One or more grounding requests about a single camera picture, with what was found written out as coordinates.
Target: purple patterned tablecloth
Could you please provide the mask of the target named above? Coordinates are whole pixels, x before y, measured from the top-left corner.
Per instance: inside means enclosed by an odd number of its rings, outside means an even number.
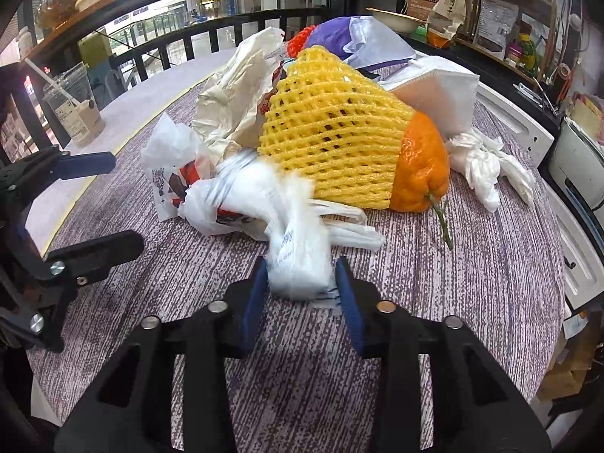
[[[199,87],[167,108],[189,123]],[[100,176],[76,203],[52,247],[120,230],[146,240],[137,261],[80,292],[65,320],[62,354],[29,351],[34,374],[64,421],[103,363],[147,314],[163,321],[191,315],[245,278],[264,243],[242,234],[206,238],[184,220],[159,223],[140,149],[155,121],[117,155],[117,167]],[[502,136],[506,152],[537,170],[508,129],[482,105],[474,125]],[[542,180],[535,208],[507,180],[501,207],[487,212],[465,179],[452,173],[448,209],[455,250],[440,239],[434,213],[368,210],[369,224],[386,235],[378,252],[333,248],[348,256],[353,272],[376,284],[383,297],[411,313],[464,319],[530,400],[545,373],[562,323],[564,280],[556,218]],[[422,442],[431,443],[431,387],[422,359]],[[361,360],[343,317],[306,304],[270,299],[252,354],[226,361],[231,415],[240,452],[363,452],[366,450],[379,374],[376,360]],[[182,360],[176,367],[173,445],[182,449]]]

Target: silver bolt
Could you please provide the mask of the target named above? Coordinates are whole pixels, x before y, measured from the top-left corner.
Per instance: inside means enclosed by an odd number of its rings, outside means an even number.
[[[61,274],[65,270],[65,263],[62,260],[55,260],[52,264],[50,264],[50,274],[56,276]]]
[[[458,329],[463,327],[463,321],[458,316],[449,315],[445,317],[445,325],[449,328]]]
[[[34,334],[40,334],[42,327],[44,327],[44,317],[39,313],[34,314],[29,321],[29,328]]]
[[[208,305],[210,313],[222,313],[228,308],[228,303],[222,299],[215,299]]]
[[[141,327],[146,330],[151,330],[152,328],[157,327],[160,322],[161,322],[161,320],[156,316],[153,316],[153,315],[146,316],[145,318],[143,318],[141,320]]]
[[[376,308],[381,313],[392,313],[396,310],[396,305],[387,299],[383,299],[382,301],[378,302]]]

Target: black countertop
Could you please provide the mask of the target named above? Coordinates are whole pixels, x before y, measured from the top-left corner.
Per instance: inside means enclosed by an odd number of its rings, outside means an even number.
[[[438,49],[430,46],[426,42],[412,39],[409,36],[401,35],[405,41],[409,43],[416,51],[421,51],[425,54],[442,56],[452,62],[457,63],[471,72],[480,76],[480,81],[487,87],[492,88],[500,93],[510,102],[516,104],[519,108],[525,111],[535,121],[537,121],[546,131],[554,137],[557,137],[559,130],[559,121],[555,118],[552,112],[547,108],[541,108],[531,100],[521,95],[515,88],[514,84],[524,82],[514,71],[509,70],[505,66],[499,65],[495,60],[484,56],[466,46],[453,44],[447,49]]]

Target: yellow foam net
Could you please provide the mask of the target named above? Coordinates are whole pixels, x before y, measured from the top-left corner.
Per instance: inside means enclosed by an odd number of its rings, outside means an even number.
[[[277,84],[260,154],[315,181],[315,197],[360,208],[390,204],[403,131],[415,110],[321,46]]]

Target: tablecloth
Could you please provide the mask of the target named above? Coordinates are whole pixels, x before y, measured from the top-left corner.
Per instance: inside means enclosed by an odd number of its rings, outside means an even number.
[[[199,88],[167,109],[188,123]],[[460,316],[530,400],[552,355],[562,323],[564,280],[559,229],[542,180],[508,129],[481,104],[474,125],[501,135],[538,178],[535,208],[501,180],[501,207],[487,212],[465,179],[452,173],[448,208],[455,240],[449,252],[431,211],[401,214],[368,210],[368,222],[386,235],[377,252],[333,248],[348,256],[357,277],[376,284],[384,298],[411,313],[441,320]],[[117,156],[76,203],[51,248],[136,230],[146,249],[112,270],[71,304],[63,328],[65,350],[29,351],[34,374],[64,421],[78,398],[140,319],[186,317],[245,278],[264,243],[242,234],[203,237],[184,220],[159,223],[140,149],[154,122]],[[422,442],[431,443],[431,387],[422,363]],[[241,452],[362,452],[371,431],[379,363],[352,349],[342,316],[308,304],[270,299],[251,355],[226,360],[226,381]],[[176,366],[173,445],[182,449],[182,361]]]

